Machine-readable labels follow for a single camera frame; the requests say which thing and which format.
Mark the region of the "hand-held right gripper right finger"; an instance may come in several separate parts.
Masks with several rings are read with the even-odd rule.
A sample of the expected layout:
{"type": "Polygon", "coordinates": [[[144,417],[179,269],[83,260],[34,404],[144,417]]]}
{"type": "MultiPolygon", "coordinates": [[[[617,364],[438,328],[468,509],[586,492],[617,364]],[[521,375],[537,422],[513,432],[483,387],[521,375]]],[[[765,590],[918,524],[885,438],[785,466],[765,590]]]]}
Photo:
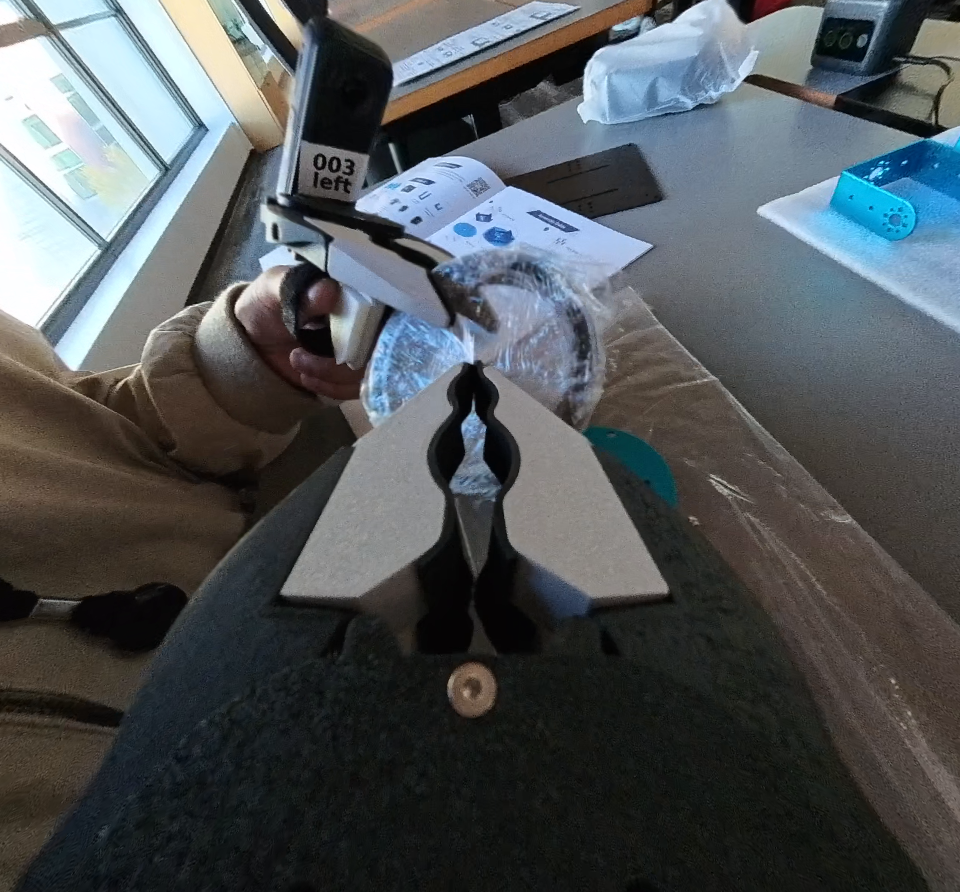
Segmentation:
{"type": "Polygon", "coordinates": [[[670,589],[583,434],[494,368],[477,368],[483,458],[499,482],[477,616],[498,653],[539,651],[571,619],[661,603],[670,589]]]}

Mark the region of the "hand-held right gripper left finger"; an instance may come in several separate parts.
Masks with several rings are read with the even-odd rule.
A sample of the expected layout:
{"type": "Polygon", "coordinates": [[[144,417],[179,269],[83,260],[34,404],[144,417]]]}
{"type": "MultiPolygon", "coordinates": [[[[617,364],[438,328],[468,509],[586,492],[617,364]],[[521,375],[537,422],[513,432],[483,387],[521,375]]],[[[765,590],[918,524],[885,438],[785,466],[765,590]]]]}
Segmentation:
{"type": "Polygon", "coordinates": [[[379,618],[404,648],[484,653],[450,481],[477,369],[460,365],[358,440],[280,597],[379,618]]]}

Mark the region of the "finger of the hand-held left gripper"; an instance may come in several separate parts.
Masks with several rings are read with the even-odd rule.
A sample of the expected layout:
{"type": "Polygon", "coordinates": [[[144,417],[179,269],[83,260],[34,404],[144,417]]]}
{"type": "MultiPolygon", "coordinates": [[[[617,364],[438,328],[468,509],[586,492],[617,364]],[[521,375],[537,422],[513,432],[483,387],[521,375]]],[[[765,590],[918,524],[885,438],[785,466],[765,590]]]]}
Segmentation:
{"type": "Polygon", "coordinates": [[[438,328],[459,318],[485,331],[498,331],[498,314],[478,284],[458,279],[452,263],[421,267],[376,246],[361,231],[328,241],[328,273],[341,283],[396,312],[438,328]]]}
{"type": "Polygon", "coordinates": [[[414,236],[403,226],[377,215],[354,211],[352,225],[379,248],[421,267],[438,267],[454,258],[453,254],[414,236]]]}

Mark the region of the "blue round metal disc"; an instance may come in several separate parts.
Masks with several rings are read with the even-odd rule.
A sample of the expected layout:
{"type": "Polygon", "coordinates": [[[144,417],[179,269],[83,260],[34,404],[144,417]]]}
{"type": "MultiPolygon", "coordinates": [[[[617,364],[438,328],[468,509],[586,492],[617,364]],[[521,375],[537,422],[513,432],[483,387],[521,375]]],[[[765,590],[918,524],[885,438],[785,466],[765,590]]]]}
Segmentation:
{"type": "Polygon", "coordinates": [[[679,493],[673,472],[651,444],[628,431],[608,426],[591,426],[583,431],[583,436],[627,468],[667,505],[678,508],[679,493]]]}

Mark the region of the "person's left forearm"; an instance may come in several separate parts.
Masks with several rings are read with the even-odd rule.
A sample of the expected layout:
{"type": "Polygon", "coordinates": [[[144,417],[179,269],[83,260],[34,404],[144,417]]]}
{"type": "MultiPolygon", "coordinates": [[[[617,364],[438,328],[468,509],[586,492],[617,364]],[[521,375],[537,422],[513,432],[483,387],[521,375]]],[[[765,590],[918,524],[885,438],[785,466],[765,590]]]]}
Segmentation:
{"type": "Polygon", "coordinates": [[[43,594],[192,592],[243,537],[247,492],[334,400],[272,371],[246,284],[157,327],[135,365],[66,367],[2,314],[2,573],[43,594]]]}

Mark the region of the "person's left hand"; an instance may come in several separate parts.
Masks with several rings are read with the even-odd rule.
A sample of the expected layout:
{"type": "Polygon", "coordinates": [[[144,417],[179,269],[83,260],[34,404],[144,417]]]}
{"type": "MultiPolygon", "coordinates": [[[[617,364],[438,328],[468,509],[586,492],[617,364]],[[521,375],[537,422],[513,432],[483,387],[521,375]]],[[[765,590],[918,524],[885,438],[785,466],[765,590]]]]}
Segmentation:
{"type": "Polygon", "coordinates": [[[282,290],[289,271],[273,267],[248,285],[234,304],[237,322],[266,366],[287,384],[334,402],[358,399],[363,370],[310,352],[286,328],[282,290]]]}

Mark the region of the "assembly manual booklet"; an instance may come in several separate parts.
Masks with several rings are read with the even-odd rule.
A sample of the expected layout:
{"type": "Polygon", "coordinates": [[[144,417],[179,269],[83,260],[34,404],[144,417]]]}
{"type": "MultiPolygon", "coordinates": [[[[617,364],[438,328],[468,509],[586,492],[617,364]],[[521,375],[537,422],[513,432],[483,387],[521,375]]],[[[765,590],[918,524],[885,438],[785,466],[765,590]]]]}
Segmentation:
{"type": "Polygon", "coordinates": [[[587,276],[612,277],[653,248],[558,204],[507,186],[464,156],[429,158],[366,191],[359,212],[403,226],[443,250],[443,263],[473,252],[533,251],[579,261],[587,276]]]}

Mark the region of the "paper leaflet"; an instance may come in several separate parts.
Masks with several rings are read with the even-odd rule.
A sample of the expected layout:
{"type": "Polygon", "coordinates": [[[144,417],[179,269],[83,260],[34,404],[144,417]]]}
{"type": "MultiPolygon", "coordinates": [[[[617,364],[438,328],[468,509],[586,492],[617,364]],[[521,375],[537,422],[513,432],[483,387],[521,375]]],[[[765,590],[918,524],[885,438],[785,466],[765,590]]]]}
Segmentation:
{"type": "Polygon", "coordinates": [[[415,82],[578,10],[578,6],[567,3],[529,2],[396,62],[392,86],[415,82]]]}

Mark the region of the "large clear plastic bag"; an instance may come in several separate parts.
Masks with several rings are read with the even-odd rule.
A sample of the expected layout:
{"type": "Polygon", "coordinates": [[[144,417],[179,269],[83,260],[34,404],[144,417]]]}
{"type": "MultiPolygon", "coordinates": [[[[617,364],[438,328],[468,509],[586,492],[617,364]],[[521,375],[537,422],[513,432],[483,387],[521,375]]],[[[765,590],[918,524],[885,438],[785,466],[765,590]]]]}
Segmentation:
{"type": "Polygon", "coordinates": [[[957,623],[633,288],[610,309],[591,423],[665,459],[680,513],[773,617],[873,808],[930,889],[958,890],[957,623]]]}

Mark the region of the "wooden-edged table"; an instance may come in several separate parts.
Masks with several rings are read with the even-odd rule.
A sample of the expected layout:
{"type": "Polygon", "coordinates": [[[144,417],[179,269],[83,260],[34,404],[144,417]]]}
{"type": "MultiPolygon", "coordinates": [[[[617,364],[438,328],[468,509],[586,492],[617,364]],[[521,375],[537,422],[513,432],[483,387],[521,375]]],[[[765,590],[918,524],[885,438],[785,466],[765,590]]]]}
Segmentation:
{"type": "Polygon", "coordinates": [[[398,73],[403,64],[489,22],[534,10],[529,28],[507,30],[464,58],[402,81],[383,125],[400,131],[436,119],[477,117],[481,136],[499,129],[500,103],[556,72],[582,68],[610,29],[653,9],[655,0],[343,0],[332,16],[378,44],[398,73]]]}

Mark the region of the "large window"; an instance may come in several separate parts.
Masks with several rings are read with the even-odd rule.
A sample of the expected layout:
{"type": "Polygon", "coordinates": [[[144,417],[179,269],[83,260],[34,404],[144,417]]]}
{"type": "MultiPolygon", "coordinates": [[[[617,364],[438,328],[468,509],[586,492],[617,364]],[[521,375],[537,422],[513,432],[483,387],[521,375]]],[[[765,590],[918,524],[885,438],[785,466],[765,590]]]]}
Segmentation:
{"type": "Polygon", "coordinates": [[[57,342],[208,133],[119,0],[2,0],[2,310],[57,342]]]}

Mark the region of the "white plastic bag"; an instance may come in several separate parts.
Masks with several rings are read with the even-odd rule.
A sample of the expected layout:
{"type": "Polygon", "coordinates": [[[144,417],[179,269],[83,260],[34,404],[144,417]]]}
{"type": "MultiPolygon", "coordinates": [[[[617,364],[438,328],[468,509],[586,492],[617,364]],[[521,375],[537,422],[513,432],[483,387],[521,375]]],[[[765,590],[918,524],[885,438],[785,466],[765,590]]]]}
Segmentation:
{"type": "Polygon", "coordinates": [[[761,54],[754,39],[726,0],[703,1],[595,53],[578,114],[585,124],[614,126],[716,104],[753,73],[761,54]]]}

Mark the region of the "white foam sheet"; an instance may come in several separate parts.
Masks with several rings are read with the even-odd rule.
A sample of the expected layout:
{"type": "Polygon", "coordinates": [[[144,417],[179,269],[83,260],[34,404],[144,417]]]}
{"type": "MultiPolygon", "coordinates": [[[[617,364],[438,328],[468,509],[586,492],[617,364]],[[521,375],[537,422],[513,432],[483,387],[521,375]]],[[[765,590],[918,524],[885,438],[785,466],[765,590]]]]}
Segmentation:
{"type": "MultiPolygon", "coordinates": [[[[958,144],[958,129],[935,139],[958,144]]],[[[959,330],[958,221],[888,241],[833,211],[838,178],[762,205],[757,213],[953,331],[959,330]]]]}

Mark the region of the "person's beige jacket torso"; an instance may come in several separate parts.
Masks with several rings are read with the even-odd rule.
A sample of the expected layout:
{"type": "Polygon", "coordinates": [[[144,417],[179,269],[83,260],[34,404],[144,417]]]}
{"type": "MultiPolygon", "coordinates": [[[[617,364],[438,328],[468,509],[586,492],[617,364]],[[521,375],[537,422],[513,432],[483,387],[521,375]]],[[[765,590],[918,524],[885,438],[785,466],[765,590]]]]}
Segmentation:
{"type": "MultiPolygon", "coordinates": [[[[97,512],[2,532],[2,579],[42,598],[169,584],[190,596],[249,524],[242,513],[97,512]]],[[[114,741],[154,651],[126,651],[62,620],[2,625],[2,890],[14,886],[114,741]]]]}

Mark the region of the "group of blue metal brackets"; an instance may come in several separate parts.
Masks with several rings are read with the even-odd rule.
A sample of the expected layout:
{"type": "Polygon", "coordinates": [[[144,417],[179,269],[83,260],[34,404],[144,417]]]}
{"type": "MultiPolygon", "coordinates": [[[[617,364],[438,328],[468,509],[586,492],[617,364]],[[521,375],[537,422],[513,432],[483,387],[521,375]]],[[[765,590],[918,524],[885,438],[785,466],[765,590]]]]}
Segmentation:
{"type": "Polygon", "coordinates": [[[959,148],[922,139],[851,166],[838,178],[833,211],[888,241],[918,227],[958,221],[959,148]]]}

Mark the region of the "black metal base plate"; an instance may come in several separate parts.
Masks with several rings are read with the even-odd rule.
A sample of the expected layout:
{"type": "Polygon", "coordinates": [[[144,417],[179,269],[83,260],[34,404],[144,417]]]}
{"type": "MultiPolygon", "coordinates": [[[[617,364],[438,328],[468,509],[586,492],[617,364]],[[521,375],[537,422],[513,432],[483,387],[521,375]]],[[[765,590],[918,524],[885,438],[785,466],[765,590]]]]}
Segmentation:
{"type": "Polygon", "coordinates": [[[665,197],[635,143],[506,178],[505,185],[591,220],[659,203],[665,197]]]}

